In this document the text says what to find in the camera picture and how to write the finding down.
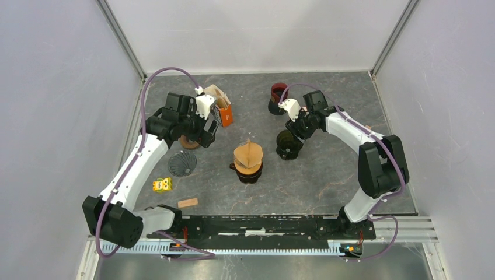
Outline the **orange coffee filter box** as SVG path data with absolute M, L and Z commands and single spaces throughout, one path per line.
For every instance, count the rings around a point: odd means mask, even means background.
M 233 123 L 232 103 L 226 93 L 214 84 L 206 87 L 204 93 L 217 99 L 214 116 L 220 125 L 224 128 L 231 125 Z

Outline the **grey ribbed dripper cone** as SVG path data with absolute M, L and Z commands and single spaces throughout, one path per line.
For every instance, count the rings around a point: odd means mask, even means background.
M 197 167 L 195 154 L 188 151 L 180 151 L 168 160 L 168 170 L 176 177 L 185 177 L 192 174 Z

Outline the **brown paper coffee filter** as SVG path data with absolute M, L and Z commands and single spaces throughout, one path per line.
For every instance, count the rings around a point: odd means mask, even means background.
M 233 151 L 234 164 L 244 169 L 252 169 L 261 164 L 263 159 L 262 147 L 250 140 L 245 144 L 238 146 Z

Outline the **clear glass dripper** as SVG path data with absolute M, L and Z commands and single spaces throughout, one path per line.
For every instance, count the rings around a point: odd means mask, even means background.
M 233 152 L 235 167 L 243 174 L 252 174 L 259 169 L 263 159 L 261 149 L 235 149 Z

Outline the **brown glass dripper cup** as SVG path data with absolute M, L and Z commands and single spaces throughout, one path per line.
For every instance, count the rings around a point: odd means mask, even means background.
M 241 173 L 236 167 L 234 163 L 231 163 L 229 165 L 229 168 L 234 170 L 236 172 L 237 177 L 239 178 L 239 181 L 244 184 L 254 184 L 258 181 L 260 176 L 262 175 L 262 170 L 263 170 L 263 164 L 261 163 L 259 166 L 259 169 L 252 173 L 252 174 L 243 174 Z

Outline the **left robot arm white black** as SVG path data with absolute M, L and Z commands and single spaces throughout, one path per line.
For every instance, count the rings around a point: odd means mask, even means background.
M 172 238 L 182 233 L 177 210 L 156 206 L 135 211 L 135 203 L 151 171 L 180 137 L 204 148 L 214 142 L 218 122 L 212 109 L 216 103 L 215 97 L 205 93 L 167 95 L 165 105 L 145 120 L 144 130 L 115 178 L 97 197 L 85 198 L 82 209 L 91 235 L 130 249 L 141 237 L 158 230 Z

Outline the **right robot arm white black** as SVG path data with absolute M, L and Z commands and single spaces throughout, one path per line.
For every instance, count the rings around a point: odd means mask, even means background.
M 380 201 L 405 190 L 410 180 L 401 139 L 384 136 L 351 118 L 339 106 L 330 106 L 324 94 L 316 90 L 304 95 L 305 107 L 295 99 L 285 99 L 279 108 L 288 113 L 287 130 L 299 143 L 304 143 L 316 130 L 342 140 L 358 155 L 359 189 L 339 215 L 338 233 L 354 237 L 360 222 L 368 219 Z

